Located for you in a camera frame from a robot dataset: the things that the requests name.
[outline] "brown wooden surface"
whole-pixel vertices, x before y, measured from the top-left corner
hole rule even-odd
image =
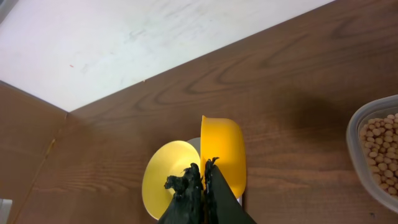
[[[13,223],[66,112],[0,82],[0,198]]]
[[[398,1],[337,1],[74,111],[18,223],[155,223],[141,199],[151,155],[242,128],[244,207],[258,223],[397,223],[351,164],[345,129],[398,94]]]

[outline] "yellow bowl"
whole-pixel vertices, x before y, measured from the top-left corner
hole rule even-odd
[[[230,119],[202,116],[200,134],[200,174],[208,159],[219,157],[219,167],[236,198],[246,188],[246,153],[239,126]]]
[[[152,217],[159,219],[172,201],[174,190],[165,190],[170,175],[182,176],[185,168],[200,164],[196,149],[185,141],[173,141],[161,147],[150,159],[142,181],[142,200]]]

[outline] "clear plastic container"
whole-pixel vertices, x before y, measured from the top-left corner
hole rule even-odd
[[[369,119],[386,118],[387,115],[396,113],[398,113],[398,95],[372,101],[355,112],[348,123],[346,138],[356,173],[365,189],[384,206],[398,213],[398,200],[373,181],[359,138],[359,130],[368,123]]]

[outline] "yellow plate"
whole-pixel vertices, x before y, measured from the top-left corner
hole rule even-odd
[[[246,153],[239,126],[230,119],[202,116],[200,134],[200,174],[208,159],[219,157],[216,165],[236,198],[246,187]]]
[[[170,175],[182,176],[185,168],[200,164],[195,148],[185,141],[173,141],[161,147],[150,159],[142,181],[142,199],[146,210],[159,219],[172,201],[174,190],[165,190]]]

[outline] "pile of chickpeas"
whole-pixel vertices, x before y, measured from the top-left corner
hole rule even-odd
[[[374,181],[398,199],[398,113],[370,119],[359,136]]]

